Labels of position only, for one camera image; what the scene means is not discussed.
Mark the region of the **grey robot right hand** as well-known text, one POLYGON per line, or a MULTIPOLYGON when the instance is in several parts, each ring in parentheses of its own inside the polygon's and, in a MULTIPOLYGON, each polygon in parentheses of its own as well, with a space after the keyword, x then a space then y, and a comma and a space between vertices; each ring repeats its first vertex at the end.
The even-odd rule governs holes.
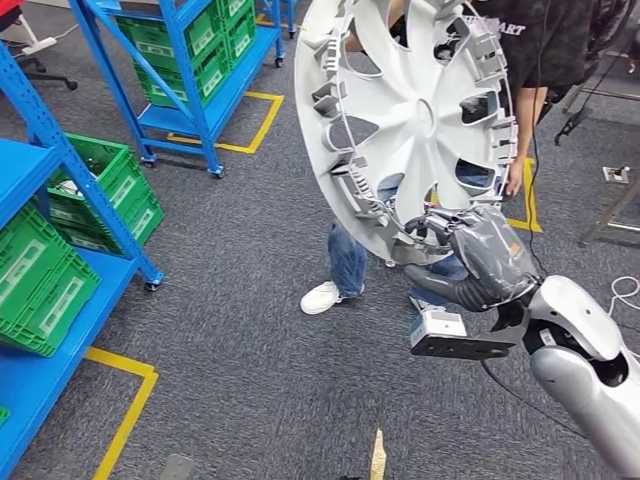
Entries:
POLYGON ((495 207, 430 207, 405 225, 406 233, 417 237, 429 230, 440 244, 450 245, 467 275, 452 280, 411 264, 405 272, 413 283, 449 302, 482 312, 526 296, 542 283, 526 246, 495 207))

